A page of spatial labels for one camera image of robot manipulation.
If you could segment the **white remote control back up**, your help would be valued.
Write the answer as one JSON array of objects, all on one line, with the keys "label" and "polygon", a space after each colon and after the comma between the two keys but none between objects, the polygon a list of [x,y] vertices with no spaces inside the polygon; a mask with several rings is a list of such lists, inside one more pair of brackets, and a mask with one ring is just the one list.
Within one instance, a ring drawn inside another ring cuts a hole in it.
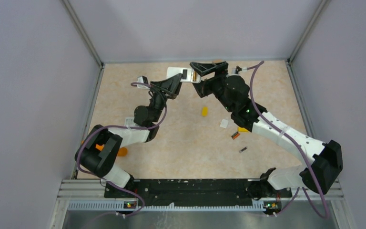
[{"label": "white remote control back up", "polygon": [[166,72],[166,78],[171,78],[177,74],[182,74],[182,83],[200,83],[201,77],[197,73],[196,81],[193,81],[193,73],[195,70],[193,68],[182,68],[182,67],[168,67]]}]

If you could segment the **white battery cover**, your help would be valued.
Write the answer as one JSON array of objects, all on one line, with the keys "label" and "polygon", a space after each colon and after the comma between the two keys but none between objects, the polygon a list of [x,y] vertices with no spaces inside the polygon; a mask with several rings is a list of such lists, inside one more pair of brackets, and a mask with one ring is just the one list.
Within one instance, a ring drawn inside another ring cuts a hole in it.
[{"label": "white battery cover", "polygon": [[222,119],[221,120],[221,122],[220,122],[220,127],[221,128],[226,129],[228,127],[228,125],[229,125],[229,120],[227,120],[227,119]]}]

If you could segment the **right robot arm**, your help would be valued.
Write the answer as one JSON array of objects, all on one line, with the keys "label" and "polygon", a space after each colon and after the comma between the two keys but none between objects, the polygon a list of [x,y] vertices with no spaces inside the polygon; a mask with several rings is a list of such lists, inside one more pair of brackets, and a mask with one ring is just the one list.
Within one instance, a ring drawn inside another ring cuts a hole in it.
[{"label": "right robot arm", "polygon": [[237,67],[229,74],[227,62],[191,62],[191,68],[199,77],[214,73],[213,77],[193,86],[201,98],[213,94],[239,127],[271,140],[301,162],[295,167],[272,168],[261,175],[266,179],[260,184],[265,196],[272,197],[288,187],[307,188],[325,195],[344,167],[341,146],[334,140],[325,143],[297,131],[254,101],[253,81],[262,64],[250,68],[253,73],[246,83],[239,75],[242,68]]}]

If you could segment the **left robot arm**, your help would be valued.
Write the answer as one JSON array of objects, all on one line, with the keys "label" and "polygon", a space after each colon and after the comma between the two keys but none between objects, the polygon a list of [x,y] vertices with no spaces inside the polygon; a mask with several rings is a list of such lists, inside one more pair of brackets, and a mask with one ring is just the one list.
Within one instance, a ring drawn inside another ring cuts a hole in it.
[{"label": "left robot arm", "polygon": [[78,169],[114,184],[120,196],[130,196],[134,190],[131,182],[133,177],[115,165],[119,150],[155,138],[160,124],[166,117],[166,102],[177,97],[182,78],[183,74],[178,73],[162,81],[133,82],[132,86],[145,86],[149,89],[149,104],[135,108],[133,125],[96,125],[75,154]]}]

